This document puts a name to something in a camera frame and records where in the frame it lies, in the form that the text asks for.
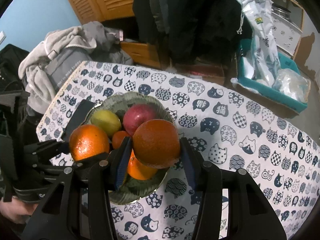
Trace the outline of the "person's left hand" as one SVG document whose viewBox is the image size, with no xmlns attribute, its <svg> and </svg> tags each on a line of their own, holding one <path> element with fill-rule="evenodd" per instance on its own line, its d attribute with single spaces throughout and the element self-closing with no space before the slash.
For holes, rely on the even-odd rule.
<svg viewBox="0 0 320 240">
<path fill-rule="evenodd" d="M 25 224 L 28 216 L 32 216 L 38 204 L 25 203 L 13 197 L 10 202 L 1 199 L 1 214 L 15 224 Z"/>
</svg>

